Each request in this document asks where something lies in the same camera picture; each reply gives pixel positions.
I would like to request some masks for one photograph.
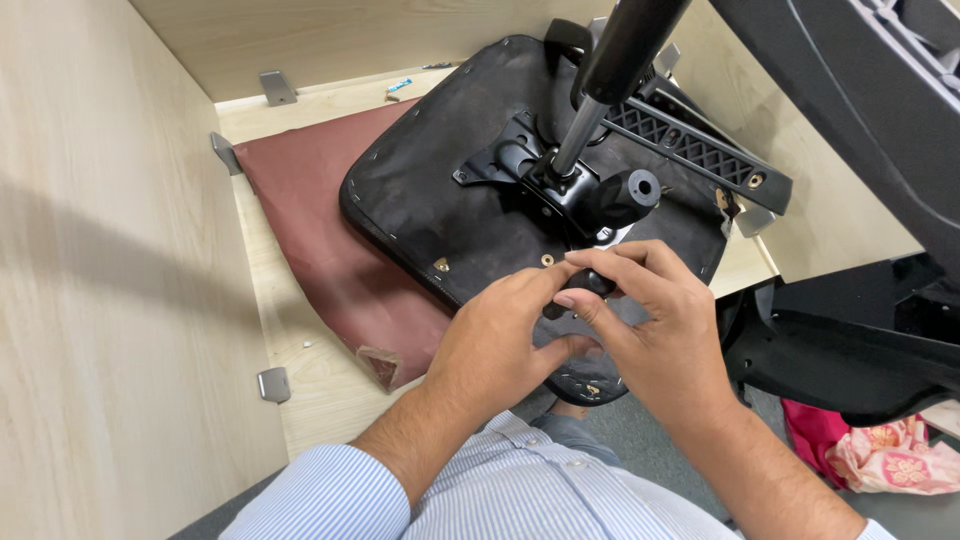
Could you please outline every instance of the black fabric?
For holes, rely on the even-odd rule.
[[[544,139],[563,138],[575,115],[569,103],[575,74],[565,59],[551,73],[543,44],[531,37],[511,36],[484,48],[350,168],[341,189],[344,215],[452,307],[503,276],[542,267],[544,254],[560,260],[569,248],[586,247],[565,245],[549,220],[519,211],[513,186],[462,187],[452,178],[523,110],[537,117]],[[600,178],[638,168],[654,173],[668,191],[624,241],[659,238],[709,282],[726,246],[721,232],[726,216],[716,206],[714,184],[617,134],[587,148],[582,159]],[[440,258],[446,258],[447,272],[434,267]],[[646,318],[630,299],[612,304],[629,322]],[[541,319],[535,344],[568,332],[592,334],[567,314],[553,322]],[[571,359],[550,383],[564,399],[584,405],[607,403],[626,392],[608,356]]]

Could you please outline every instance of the man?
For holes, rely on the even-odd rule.
[[[550,436],[501,412],[568,356],[600,346],[569,335],[535,349],[534,324],[552,299],[590,323],[748,538],[892,539],[740,405],[713,296],[665,244],[565,258],[498,280],[463,306],[423,384],[349,445],[298,457],[222,538],[735,538],[687,500],[616,467],[572,417],[576,407],[557,404],[535,421]],[[583,267],[614,280],[650,320],[631,328],[585,289],[558,292]]]

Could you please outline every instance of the hand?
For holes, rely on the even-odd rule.
[[[713,294],[666,244],[647,240],[570,252],[566,262],[614,280],[649,313],[649,321],[629,327],[585,289],[554,296],[593,327],[627,387],[661,423],[706,419],[737,405],[720,353]]]
[[[447,397],[485,422],[520,402],[568,356],[600,344],[567,335],[535,349],[533,329],[540,311],[574,272],[567,262],[527,268],[502,278],[460,308],[440,342],[424,387]]]

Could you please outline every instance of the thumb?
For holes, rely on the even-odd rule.
[[[573,309],[608,345],[634,337],[634,331],[620,320],[620,316],[602,298],[586,289],[564,289],[554,295],[553,301]]]
[[[588,335],[572,333],[554,339],[543,347],[534,351],[538,363],[544,363],[553,371],[571,356],[602,355],[603,347],[596,339]]]

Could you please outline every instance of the jeans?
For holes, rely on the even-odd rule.
[[[611,467],[623,468],[623,465],[620,464],[620,458],[613,453],[613,450],[600,444],[593,437],[583,420],[572,416],[544,412],[535,418],[530,426],[543,431],[553,442],[562,444],[570,450],[579,450],[584,454],[590,454]]]

